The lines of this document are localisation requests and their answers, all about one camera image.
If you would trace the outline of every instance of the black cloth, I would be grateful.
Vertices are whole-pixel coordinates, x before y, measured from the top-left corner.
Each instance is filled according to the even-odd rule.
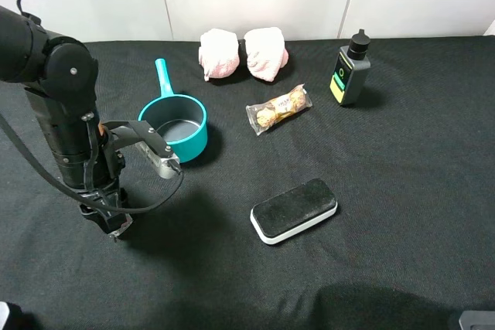
[[[495,310],[495,38],[373,40],[365,88],[343,108],[329,82],[347,43],[287,43],[273,84],[246,68],[204,82],[198,43],[88,44],[104,120],[136,119],[159,95],[163,57],[175,92],[207,108],[207,149],[113,243],[0,133],[0,300],[48,329],[441,329]],[[257,137],[246,105],[301,83],[314,106]],[[20,85],[0,84],[0,107],[56,173]],[[133,206],[171,188],[124,153]],[[318,177],[338,213],[262,243],[251,208]]]

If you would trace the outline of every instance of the bottle cap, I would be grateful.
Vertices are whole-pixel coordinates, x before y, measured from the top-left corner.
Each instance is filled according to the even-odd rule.
[[[350,40],[347,55],[352,60],[363,60],[370,43],[371,39],[364,33],[364,30],[359,29],[359,32],[354,34]]]

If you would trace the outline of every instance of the green label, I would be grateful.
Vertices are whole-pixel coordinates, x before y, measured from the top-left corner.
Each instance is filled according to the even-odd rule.
[[[345,85],[343,85],[343,82],[342,82],[342,80],[339,78],[339,75],[338,75],[337,73],[333,73],[333,79],[335,79],[335,81],[336,81],[337,85],[339,86],[339,88],[340,88],[341,90],[346,89],[346,86],[345,86]]]
[[[339,53],[339,59],[335,65],[335,71],[333,72],[333,77],[341,91],[345,91],[347,87],[347,82],[349,81],[350,74],[352,73],[351,68],[347,64],[345,57],[342,53]]]

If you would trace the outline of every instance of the teal saucepan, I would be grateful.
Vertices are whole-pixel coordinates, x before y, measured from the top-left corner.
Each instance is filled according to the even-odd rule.
[[[146,120],[179,157],[194,159],[207,146],[207,110],[196,98],[174,94],[164,59],[155,61],[161,96],[142,109],[139,120]]]

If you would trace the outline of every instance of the yellow label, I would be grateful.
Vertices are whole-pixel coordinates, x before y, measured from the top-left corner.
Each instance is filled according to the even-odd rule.
[[[332,81],[330,82],[330,90],[333,93],[333,96],[337,100],[337,102],[342,103],[343,99],[343,91],[340,90],[339,86],[335,81],[335,77],[332,77]]]

